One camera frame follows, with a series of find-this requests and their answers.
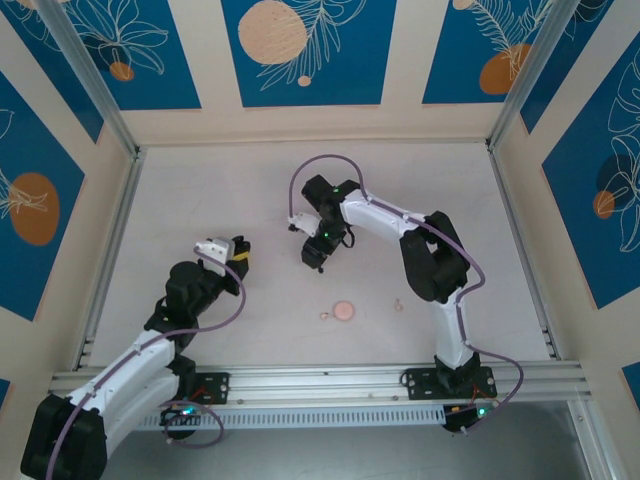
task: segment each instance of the cable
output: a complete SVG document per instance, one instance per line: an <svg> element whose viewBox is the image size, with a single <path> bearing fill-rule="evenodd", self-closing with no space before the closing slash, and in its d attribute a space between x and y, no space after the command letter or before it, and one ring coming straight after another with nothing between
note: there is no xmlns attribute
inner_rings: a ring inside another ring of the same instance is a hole
<svg viewBox="0 0 640 480"><path fill-rule="evenodd" d="M245 290L244 284L242 283L242 280L240 279L238 274L236 272L234 272L233 269L231 269L230 267L225 265L224 263L216 260L213 257L210 257L209 255L207 255L205 253L202 253L200 250L198 250L198 247L195 247L193 249L193 252L197 256L209 260L210 262L212 262L213 264L217 265L218 267L224 268L224 270L229 275L231 275L231 277L238 283L238 285L240 286L240 294L241 294L241 300L240 300L240 305L238 306L238 309L236 310L236 312L233 315L231 315L224 322L218 323L216 325L212 325L210 327L183 328L181 330L174 330L172 332L167 332L167 333L163 333L161 335L157 335L157 336L153 337L151 340L143 343L142 346L140 347L140 350L133 350L133 351L129 352L129 354L127 354L118 363L116 363L107 373L105 373L105 375L98 382L96 382L96 384L93 387L93 390L91 392L88 392L84 397L82 397L82 399L78 402L78 405L76 405L76 407L71 412L71 415L69 415L69 418L67 419L67 421L65 422L64 426L62 427L62 430L60 430L60 434L58 435L58 438L56 440L56 444L54 445L53 450L51 451L51 457L49 458L49 464L47 466L47 474L45 476L45 480L53 480L53 470L55 468L55 464L56 464L56 461L58 459L58 455L60 454L60 449L62 448L62 444L64 443L64 440L67 437L67 435L69 433L69 430L71 429L71 426L73 425L73 422L75 421L76 417L80 414L80 411L82 410L82 408L93 397L95 392L100 390L100 388L102 388L102 386L111 377L113 377L113 375L115 375L118 370L120 370L124 365L126 365L127 362L129 362L133 357L138 355L138 353L140 351L150 347L151 345L153 345L156 342L159 342L160 340L163 340L163 339L166 339L166 338L170 338L170 337L174 337L176 335L184 335L184 334L192 334L192 333L193 334L206 333L206 332L212 332L214 330L218 330L218 329L220 329L222 327L225 327L225 326L229 325L236 318L238 318L238 316L242 312L242 309L244 308L244 305L245 305L245 303L247 301L247 291ZM173 403L174 404L178 404L179 402L182 402L182 401L186 401L186 400L175 401ZM212 410L207 409L207 413L213 414L213 417L216 419L216 421L221 423L220 422L220 418L215 413L213 413ZM223 434L223 430L224 430L223 428L220 429L220 438L222 438L221 436Z"/></svg>
<svg viewBox="0 0 640 480"><path fill-rule="evenodd" d="M362 195L367 199L367 201L369 201L372 205L375 205L376 207L382 208L383 210L386 210L394 215L397 215L400 218L406 219L411 223L414 223L426 229L430 233L436 235L438 238L446 242L456 252L458 252L462 256L462 258L464 258L469 263L469 265L471 265L473 269L478 273L478 276L480 277L478 282L461 290L456 296L456 315L458 319L458 329L460 330L460 336L462 337L462 341L465 344L465 346L473 352L477 352L480 355L496 358L498 360L502 360L504 362L508 362L512 364L518 370L518 375L519 375L518 381L516 382L515 387L513 387L513 390L511 390L511 392L509 392L509 394L504 398L504 400L500 402L500 404L493 410L493 413L496 413L498 410L503 408L507 403L509 403L509 401L516 395L516 393L518 393L518 390L520 390L520 387L522 387L522 383L524 382L524 370L520 365L520 363L518 363L516 360L506 357L504 355L500 355L498 353L488 352L486 350L476 348L473 345L471 345L471 343L469 342L469 339L467 337L467 331L464 326L464 319L462 317L461 302L465 296L467 296L469 293L475 290L478 290L480 287L482 287L486 283L487 277L482 271L482 268L480 268L480 265L478 265L478 263L471 257L471 255L469 255L466 252L464 248L462 248L462 246L460 246L457 242L455 242L452 238L450 238L446 234L442 233L440 230L432 227L431 225L423 222L422 220L418 220L417 218L413 218L410 216L406 217L404 212L401 212L400 210L397 210L390 205L386 205L382 202L379 202L376 198L370 196L367 193L364 186L364 175L362 174L362 170L360 169L360 167L356 162L354 162L350 158L345 157L343 155L336 155L333 153L318 155L310 158L309 160L307 160L306 162L304 162L302 165L298 167L298 169L293 173L293 176L291 177L291 182L289 183L289 217L293 217L293 186L294 186L296 177L298 176L300 171L303 168L305 168L307 165L309 165L312 162L315 162L316 160L321 160L323 158L337 158L339 160L344 160L345 162L349 163L355 169L356 174L358 175L358 181L360 182L360 190L362 191ZM467 428L466 431L468 432L469 430L471 430L471 428L473 428L475 425L478 425L479 423L481 422L478 422L474 424L472 427Z"/></svg>
<svg viewBox="0 0 640 480"><path fill-rule="evenodd" d="M351 243L345 242L344 238L340 243L344 245L345 248L353 248L356 245L356 236L353 234L353 231L351 230L351 226L347 225L346 230L347 230L347 233L349 234L349 238L351 239Z"/></svg>
<svg viewBox="0 0 640 480"><path fill-rule="evenodd" d="M216 421L216 423L220 426L220 433L218 433L218 436L216 438L214 438L210 442L206 442L206 443L177 442L177 441L175 441L173 438L171 438L169 436L169 426L171 424L175 423L176 419L183 419L185 416L184 415L176 415L175 417L172 417L167 421L167 423L164 426L164 430L162 431L164 436L167 437L167 443L169 443L169 445L175 445L176 447L180 447L180 448L189 448L191 450L201 450L203 448L213 447L214 445L220 443L220 441L222 440L222 437L224 436L224 425L222 423L222 419L218 416L218 414L216 414L216 412L211 410L206 405L202 405L200 403L192 402L190 400L169 400L168 402L164 402L160 406L161 407L171 407L172 405L190 406L190 407L195 407L196 409L201 410L201 411L203 410L205 413L208 413L209 415L211 415L213 417L213 419Z"/></svg>

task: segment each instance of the black bracket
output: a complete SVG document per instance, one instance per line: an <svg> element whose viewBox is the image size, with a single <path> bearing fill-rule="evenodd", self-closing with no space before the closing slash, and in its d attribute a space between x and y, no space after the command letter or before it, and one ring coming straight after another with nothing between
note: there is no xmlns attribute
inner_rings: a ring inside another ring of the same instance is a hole
<svg viewBox="0 0 640 480"><path fill-rule="evenodd" d="M436 367L405 370L400 377L400 383L407 388L409 400L472 399L476 391L481 392L484 398L495 398L498 395L490 367L479 367L467 382L456 388L455 392L448 391L442 385L438 373Z"/></svg>
<svg viewBox="0 0 640 480"><path fill-rule="evenodd" d="M229 396L229 378L230 375L225 372L197 373L194 382L195 391L190 400L201 405L226 405ZM160 414L160 426L164 427L171 421L171 425L175 427L197 427L202 423L202 415L194 413L185 413L185 408L180 406L169 407ZM195 430L170 430L168 435L175 440L183 440L195 432Z"/></svg>

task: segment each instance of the leaf line drawing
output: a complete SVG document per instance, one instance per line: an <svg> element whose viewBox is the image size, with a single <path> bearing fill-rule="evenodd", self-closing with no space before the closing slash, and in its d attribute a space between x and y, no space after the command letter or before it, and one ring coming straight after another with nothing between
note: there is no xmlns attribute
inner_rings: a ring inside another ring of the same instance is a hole
<svg viewBox="0 0 640 480"><path fill-rule="evenodd" d="M313 77L340 53L339 27L356 18L367 0L262 0L252 6L238 25L247 55L261 64L260 91L280 81L309 86Z"/></svg>
<svg viewBox="0 0 640 480"><path fill-rule="evenodd" d="M30 2L2 1L31 36L60 51ZM164 73L154 49L167 42L169 31L138 20L138 0L67 0L62 7L99 70L123 82L134 78L134 66Z"/></svg>
<svg viewBox="0 0 640 480"><path fill-rule="evenodd" d="M594 207L603 219L620 214L619 249L629 253L640 246L640 49L620 78L607 126L613 135L614 173L599 189Z"/></svg>
<svg viewBox="0 0 640 480"><path fill-rule="evenodd" d="M0 109L0 140L2 140L9 129L14 112L7 109ZM14 186L2 172L0 168L0 219L5 218L12 210L20 212L20 208L33 208L41 212L46 212L47 207L43 202L47 194L33 196Z"/></svg>
<svg viewBox="0 0 640 480"><path fill-rule="evenodd" d="M500 58L508 61L513 82L529 51L529 40L544 23L554 1L537 0L534 5L534 0L529 0L521 15L515 14L511 0L453 0L453 6L474 14L480 33L491 41Z"/></svg>
<svg viewBox="0 0 640 480"><path fill-rule="evenodd" d="M571 20L569 20L569 23L564 29L565 35L573 41L578 24L597 21L608 3L609 0L582 0L576 7L576 11L573 12Z"/></svg>

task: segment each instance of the cream wall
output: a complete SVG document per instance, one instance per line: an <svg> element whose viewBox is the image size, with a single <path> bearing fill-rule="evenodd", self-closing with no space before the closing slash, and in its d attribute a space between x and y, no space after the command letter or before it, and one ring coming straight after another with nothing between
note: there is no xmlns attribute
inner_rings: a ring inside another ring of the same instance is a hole
<svg viewBox="0 0 640 480"><path fill-rule="evenodd" d="M36 319L0 308L0 378L12 384L0 417L0 477L10 479L52 373L70 366L129 160L106 127L92 142L1 14L0 45L0 71L85 174Z"/></svg>
<svg viewBox="0 0 640 480"><path fill-rule="evenodd" d="M142 144L486 138L502 103L423 106L450 0L398 0L382 104L244 109L220 0L170 0L202 110L128 111Z"/></svg>
<svg viewBox="0 0 640 480"><path fill-rule="evenodd" d="M629 478L640 412L621 368L640 361L640 290L595 308L541 164L639 31L640 3L615 0L531 136L518 119L497 151L565 354L581 360Z"/></svg>

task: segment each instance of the floral wall art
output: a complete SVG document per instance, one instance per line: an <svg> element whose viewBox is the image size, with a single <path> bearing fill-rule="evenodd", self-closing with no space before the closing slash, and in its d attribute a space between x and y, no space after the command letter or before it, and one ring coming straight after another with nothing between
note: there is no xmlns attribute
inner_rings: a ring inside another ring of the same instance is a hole
<svg viewBox="0 0 640 480"><path fill-rule="evenodd" d="M543 163L598 308L640 286L640 34Z"/></svg>
<svg viewBox="0 0 640 480"><path fill-rule="evenodd" d="M423 103L501 102L553 0L450 0Z"/></svg>
<svg viewBox="0 0 640 480"><path fill-rule="evenodd" d="M83 179L0 73L0 307L35 318Z"/></svg>
<svg viewBox="0 0 640 480"><path fill-rule="evenodd" d="M377 105L395 0L222 0L244 107Z"/></svg>
<svg viewBox="0 0 640 480"><path fill-rule="evenodd" d="M581 0L520 110L530 133L614 0Z"/></svg>
<svg viewBox="0 0 640 480"><path fill-rule="evenodd" d="M0 0L0 11L49 77L87 135L97 142L104 120L42 23L33 3L25 0Z"/></svg>
<svg viewBox="0 0 640 480"><path fill-rule="evenodd" d="M167 0L61 5L122 110L200 108ZM0 6L41 65L61 55L30 0L0 0ZM50 77L52 69L43 66Z"/></svg>

